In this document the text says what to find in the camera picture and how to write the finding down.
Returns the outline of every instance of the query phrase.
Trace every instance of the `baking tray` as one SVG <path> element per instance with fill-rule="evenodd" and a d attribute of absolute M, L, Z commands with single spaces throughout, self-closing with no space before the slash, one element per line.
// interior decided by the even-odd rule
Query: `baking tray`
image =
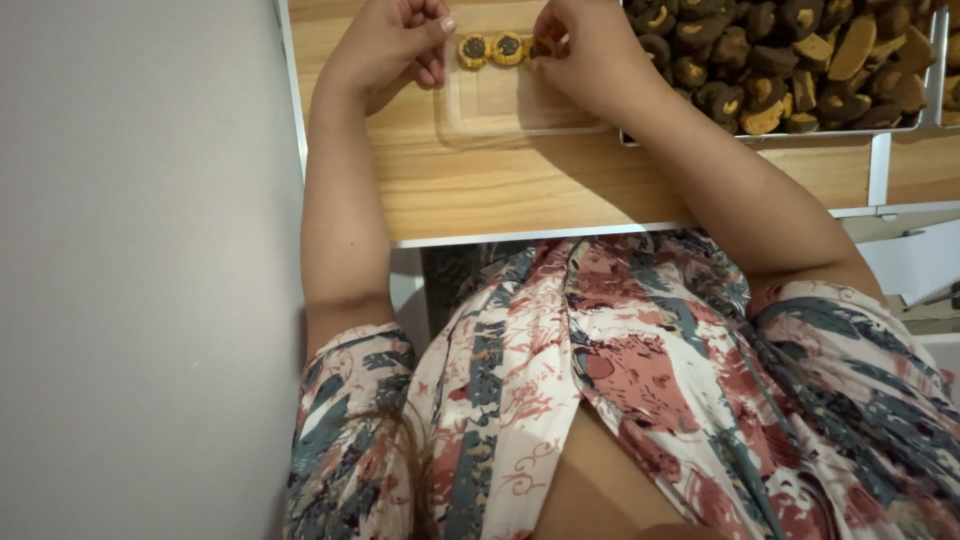
<path fill-rule="evenodd" d="M 936 53 L 937 60 L 930 66 L 927 73 L 927 107 L 920 111 L 920 125 L 940 127 L 945 130 L 960 128 L 960 126 L 943 125 L 944 81 L 947 78 L 947 47 L 950 38 L 949 10 L 942 8 L 934 13 L 930 26 L 930 43 L 933 44 L 933 52 Z"/>
<path fill-rule="evenodd" d="M 620 6 L 623 6 L 623 0 L 620 0 Z M 936 55 L 936 61 L 926 69 L 924 73 L 924 88 L 926 90 L 926 109 L 921 110 L 919 114 L 913 117 L 910 125 L 903 126 L 902 124 L 896 128 L 889 128 L 884 130 L 845 130 L 845 131 L 830 131 L 830 132 L 813 132 L 809 134 L 767 134 L 767 135 L 737 135 L 736 138 L 743 142 L 760 142 L 763 140 L 787 140 L 787 139 L 802 139 L 807 140 L 814 137 L 832 137 L 832 136 L 844 136 L 844 135 L 881 135 L 881 134 L 899 134 L 912 132 L 919 128 L 920 126 L 926 125 L 939 125 L 940 124 L 940 103 L 943 99 L 944 94 L 944 65 L 946 65 L 947 58 L 947 36 L 944 33 L 949 32 L 949 20 L 947 16 L 947 8 L 942 8 L 938 12 L 933 14 L 933 18 L 930 21 L 930 44 L 933 47 L 933 52 Z M 931 110 L 935 109 L 936 119 L 930 119 Z M 629 135 L 627 135 L 623 130 L 620 130 L 620 142 L 624 146 L 639 146 L 639 144 Z"/>

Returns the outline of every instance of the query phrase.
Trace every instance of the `floral dress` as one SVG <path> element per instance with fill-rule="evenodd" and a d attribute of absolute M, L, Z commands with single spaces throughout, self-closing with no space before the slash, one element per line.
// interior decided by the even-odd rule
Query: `floral dress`
<path fill-rule="evenodd" d="M 696 231 L 567 238 L 510 258 L 419 362 L 395 324 L 337 335 L 303 374 L 286 536 L 408 536 L 396 423 L 351 419 L 392 409 L 425 428 L 445 538 L 528 537 L 586 401 L 732 540 L 960 538 L 960 415 L 903 325 L 825 282 L 749 300 Z"/>

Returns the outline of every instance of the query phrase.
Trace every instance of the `white wall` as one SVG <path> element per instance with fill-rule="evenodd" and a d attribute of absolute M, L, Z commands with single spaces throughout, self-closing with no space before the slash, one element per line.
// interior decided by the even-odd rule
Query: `white wall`
<path fill-rule="evenodd" d="M 0 1 L 0 538 L 274 536 L 301 187 L 267 1 Z"/>

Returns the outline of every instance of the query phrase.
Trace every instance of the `wooden tabletop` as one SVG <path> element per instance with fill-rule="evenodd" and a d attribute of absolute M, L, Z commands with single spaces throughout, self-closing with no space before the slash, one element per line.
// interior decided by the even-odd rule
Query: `wooden tabletop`
<path fill-rule="evenodd" d="M 289 0 L 304 119 L 320 68 L 362 4 Z M 454 12 L 464 5 L 450 2 Z M 410 85 L 368 120 L 394 241 L 690 219 L 647 151 L 621 146 L 616 131 L 467 137 L 452 133 L 444 110 L 442 91 Z M 870 141 L 813 138 L 756 148 L 828 208 L 849 209 L 867 206 Z M 960 134 L 906 142 L 891 150 L 897 204 L 960 199 Z"/>

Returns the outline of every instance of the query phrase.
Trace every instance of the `paper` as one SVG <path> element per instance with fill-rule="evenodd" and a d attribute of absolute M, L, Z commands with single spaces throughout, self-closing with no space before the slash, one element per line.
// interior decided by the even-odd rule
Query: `paper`
<path fill-rule="evenodd" d="M 899 294 L 908 306 L 960 281 L 960 220 L 856 247 L 874 271 L 883 294 Z"/>

